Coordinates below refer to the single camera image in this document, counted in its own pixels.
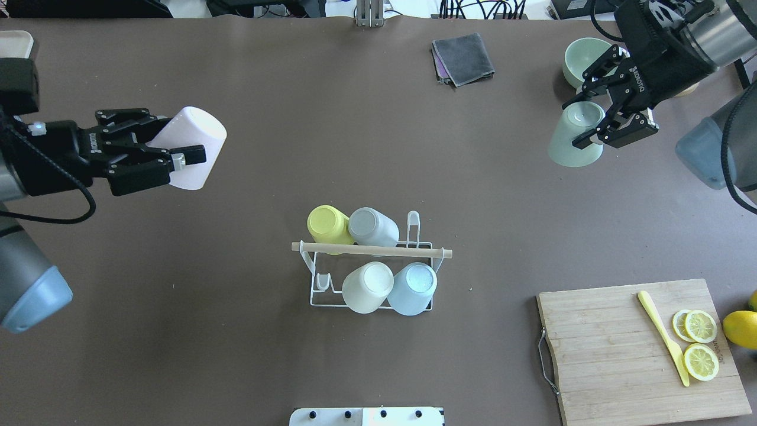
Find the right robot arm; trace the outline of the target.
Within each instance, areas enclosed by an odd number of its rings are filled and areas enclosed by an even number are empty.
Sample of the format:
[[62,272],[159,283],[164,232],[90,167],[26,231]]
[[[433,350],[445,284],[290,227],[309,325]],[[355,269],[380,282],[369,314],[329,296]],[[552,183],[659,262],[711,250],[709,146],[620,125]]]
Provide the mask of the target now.
[[[595,162],[659,132],[654,109],[755,53],[754,1],[621,1],[619,35],[581,71],[547,153]],[[755,80],[683,135],[674,151],[706,186],[755,213]]]

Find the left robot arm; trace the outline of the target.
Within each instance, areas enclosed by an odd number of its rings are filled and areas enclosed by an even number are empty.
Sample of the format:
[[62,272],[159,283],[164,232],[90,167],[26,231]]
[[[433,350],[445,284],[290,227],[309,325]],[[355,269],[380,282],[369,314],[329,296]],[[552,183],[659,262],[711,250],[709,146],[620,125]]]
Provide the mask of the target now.
[[21,225],[21,220],[78,224],[96,203],[89,187],[108,181],[114,196],[173,185],[197,191],[205,185],[227,138],[219,119],[195,106],[173,118],[146,108],[99,109],[97,124],[74,121],[24,123],[38,111],[38,74],[29,57],[2,59],[2,202],[79,191],[87,211],[76,218],[24,215],[2,208],[2,327],[27,331],[73,299],[60,270]]

